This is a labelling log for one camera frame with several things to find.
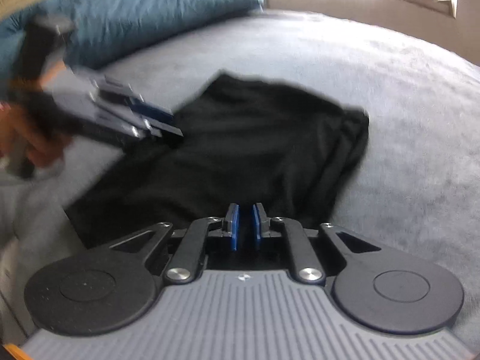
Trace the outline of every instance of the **bed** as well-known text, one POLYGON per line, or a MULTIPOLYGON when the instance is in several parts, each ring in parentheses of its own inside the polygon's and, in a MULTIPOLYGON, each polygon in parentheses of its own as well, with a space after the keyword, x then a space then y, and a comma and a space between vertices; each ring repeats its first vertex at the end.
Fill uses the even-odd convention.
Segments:
MULTIPOLYGON (((466 296, 453 330, 480 351, 478 67, 384 28, 265 11, 171 38, 105 69, 172 110, 219 70, 301 85, 367 110, 367 153, 331 221, 457 275, 466 296)), ((62 208, 120 155, 76 139, 65 167, 42 180, 19 183, 3 176, 1 217, 8 231, 2 234, 5 242, 11 234, 18 241, 10 246, 16 248, 10 263, 15 282, 4 275, 0 280, 7 282, 4 296, 27 333, 33 329, 22 301, 27 278, 81 249, 62 208)))

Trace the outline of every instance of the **black fabric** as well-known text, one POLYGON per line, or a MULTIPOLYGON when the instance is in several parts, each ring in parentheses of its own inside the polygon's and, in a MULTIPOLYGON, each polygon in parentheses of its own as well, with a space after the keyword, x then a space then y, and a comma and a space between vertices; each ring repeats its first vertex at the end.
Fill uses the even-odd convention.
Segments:
POLYGON ((263 203, 269 216, 317 227, 361 159, 368 116, 299 88, 219 76, 179 110, 178 149, 128 152, 66 210, 87 247, 156 222, 178 228, 263 203))

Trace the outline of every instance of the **blue blanket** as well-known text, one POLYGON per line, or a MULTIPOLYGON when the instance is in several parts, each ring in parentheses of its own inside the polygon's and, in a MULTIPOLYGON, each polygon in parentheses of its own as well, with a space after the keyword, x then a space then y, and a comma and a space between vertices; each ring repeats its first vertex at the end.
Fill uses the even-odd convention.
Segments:
POLYGON ((37 14, 61 14, 77 31, 65 62, 100 68, 140 48, 226 17, 260 8, 263 0, 42 0, 0 21, 0 80, 8 78, 37 14))

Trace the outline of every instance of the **black cloth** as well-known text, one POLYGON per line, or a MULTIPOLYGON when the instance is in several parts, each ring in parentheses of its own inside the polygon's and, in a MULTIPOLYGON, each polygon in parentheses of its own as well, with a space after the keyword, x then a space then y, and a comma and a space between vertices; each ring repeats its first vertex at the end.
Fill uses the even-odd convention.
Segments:
POLYGON ((300 88, 222 74, 175 123, 180 147, 132 149, 66 210, 87 247, 157 222, 224 216, 230 203, 260 202, 315 228, 363 155, 369 120, 300 88))

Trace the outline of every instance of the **black circular disc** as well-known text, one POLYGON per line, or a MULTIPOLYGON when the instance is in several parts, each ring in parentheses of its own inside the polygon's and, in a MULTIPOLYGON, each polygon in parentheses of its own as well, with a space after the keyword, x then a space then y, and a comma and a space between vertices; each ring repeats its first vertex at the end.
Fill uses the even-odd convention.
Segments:
POLYGON ((463 288, 446 269, 396 250, 347 261, 332 295, 352 319, 392 334, 421 334, 449 326, 463 288))
POLYGON ((135 321, 156 292, 152 275, 134 254, 102 249, 38 271, 25 286, 25 303, 44 329, 96 335, 135 321))

